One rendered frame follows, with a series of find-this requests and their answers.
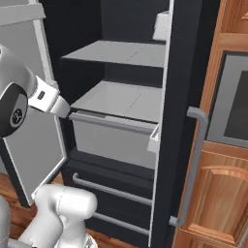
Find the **wooden cabinet run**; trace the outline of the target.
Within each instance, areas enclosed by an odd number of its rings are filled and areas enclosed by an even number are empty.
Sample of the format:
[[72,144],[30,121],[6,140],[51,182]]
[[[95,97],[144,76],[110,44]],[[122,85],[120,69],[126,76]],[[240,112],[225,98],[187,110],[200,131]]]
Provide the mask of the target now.
[[171,248],[248,248],[248,0],[221,0],[201,109],[208,132]]

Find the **black freezer drawer front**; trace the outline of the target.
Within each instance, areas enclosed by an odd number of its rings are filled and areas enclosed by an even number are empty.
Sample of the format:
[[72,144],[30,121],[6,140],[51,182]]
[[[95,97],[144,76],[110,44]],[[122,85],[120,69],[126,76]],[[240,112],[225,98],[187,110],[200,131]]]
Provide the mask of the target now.
[[152,200],[154,170],[125,162],[79,152],[70,152],[62,170],[65,183],[79,179]]
[[[149,205],[112,197],[109,194],[98,194],[97,199],[98,214],[149,231],[151,211]],[[86,221],[86,227],[95,232],[117,238],[139,248],[148,248],[147,233],[140,233],[135,230],[127,229],[126,227],[121,227],[109,220],[102,220],[93,216]]]

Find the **fridge door with grey lining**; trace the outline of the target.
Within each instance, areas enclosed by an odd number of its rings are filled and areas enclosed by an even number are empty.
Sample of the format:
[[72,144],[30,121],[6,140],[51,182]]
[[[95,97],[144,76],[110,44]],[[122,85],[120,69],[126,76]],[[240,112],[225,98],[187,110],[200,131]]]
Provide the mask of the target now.
[[67,160],[41,0],[0,0],[0,160],[31,206]]

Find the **white fridge door bin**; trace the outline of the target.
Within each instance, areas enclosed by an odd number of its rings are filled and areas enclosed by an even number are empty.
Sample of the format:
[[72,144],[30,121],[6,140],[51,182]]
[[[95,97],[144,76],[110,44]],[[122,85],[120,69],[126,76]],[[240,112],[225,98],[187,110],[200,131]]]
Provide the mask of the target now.
[[155,41],[165,41],[169,33],[169,17],[168,11],[158,13],[154,24],[153,39]]
[[157,152],[159,143],[159,125],[156,125],[155,129],[149,137],[149,142],[147,145],[147,150],[153,153]]

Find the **grey fridge crisper drawer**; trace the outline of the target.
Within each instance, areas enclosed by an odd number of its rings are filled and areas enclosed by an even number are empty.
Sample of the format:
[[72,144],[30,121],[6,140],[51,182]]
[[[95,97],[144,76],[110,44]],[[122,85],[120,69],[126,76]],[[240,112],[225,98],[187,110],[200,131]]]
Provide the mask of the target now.
[[155,169],[156,155],[147,149],[155,124],[83,110],[69,118],[78,151]]

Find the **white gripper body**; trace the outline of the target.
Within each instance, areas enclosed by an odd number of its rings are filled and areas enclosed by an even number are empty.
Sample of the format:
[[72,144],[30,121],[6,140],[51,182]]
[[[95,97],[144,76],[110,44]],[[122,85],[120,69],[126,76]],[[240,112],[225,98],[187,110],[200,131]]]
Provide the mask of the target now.
[[51,108],[50,112],[56,116],[61,118],[66,118],[71,110],[71,106],[67,103],[67,101],[59,96],[55,101],[55,104]]

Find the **black fridge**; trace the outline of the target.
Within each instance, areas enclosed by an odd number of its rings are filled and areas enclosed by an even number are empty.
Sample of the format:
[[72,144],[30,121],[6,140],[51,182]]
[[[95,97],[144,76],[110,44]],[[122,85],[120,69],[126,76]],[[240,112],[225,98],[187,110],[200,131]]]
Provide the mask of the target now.
[[[97,41],[166,45],[153,39],[158,13],[169,8],[170,0],[41,0],[45,12],[45,30],[55,79],[62,96],[72,105],[99,82],[111,81],[146,87],[163,87],[163,68],[109,62],[65,59],[67,55]],[[72,112],[83,110],[72,107]],[[109,115],[130,120],[127,117]],[[77,144],[70,118],[61,122],[65,145],[70,152]],[[65,183],[98,194],[107,194],[74,181]]]

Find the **grey built-in oven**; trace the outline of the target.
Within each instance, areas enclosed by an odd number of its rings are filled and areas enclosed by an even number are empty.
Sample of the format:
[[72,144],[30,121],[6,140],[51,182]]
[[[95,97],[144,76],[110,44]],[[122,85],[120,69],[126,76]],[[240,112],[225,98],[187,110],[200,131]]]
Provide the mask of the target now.
[[207,140],[248,148],[248,52],[224,52],[209,116]]

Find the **grey fridge shelf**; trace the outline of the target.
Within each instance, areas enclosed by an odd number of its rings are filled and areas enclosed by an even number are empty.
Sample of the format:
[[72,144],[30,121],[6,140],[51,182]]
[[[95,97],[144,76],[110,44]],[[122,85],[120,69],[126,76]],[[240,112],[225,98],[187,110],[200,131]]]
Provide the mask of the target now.
[[160,44],[97,41],[64,58],[163,68],[165,53],[166,46]]
[[161,88],[102,80],[72,107],[157,123],[161,99]]

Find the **black fridge door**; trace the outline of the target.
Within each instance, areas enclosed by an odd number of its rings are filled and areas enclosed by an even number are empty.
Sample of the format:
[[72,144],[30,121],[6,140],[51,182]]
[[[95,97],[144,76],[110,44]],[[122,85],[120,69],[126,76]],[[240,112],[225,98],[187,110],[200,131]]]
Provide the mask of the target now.
[[164,79],[166,91],[155,185],[151,248],[171,248],[188,168],[220,0],[174,0]]

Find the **wooden cabinet door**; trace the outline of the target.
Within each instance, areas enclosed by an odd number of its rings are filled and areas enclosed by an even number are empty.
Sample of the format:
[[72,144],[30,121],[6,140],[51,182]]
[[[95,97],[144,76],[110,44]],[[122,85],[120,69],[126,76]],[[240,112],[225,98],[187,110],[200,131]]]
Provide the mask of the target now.
[[248,226],[248,170],[201,169],[189,230],[237,246]]

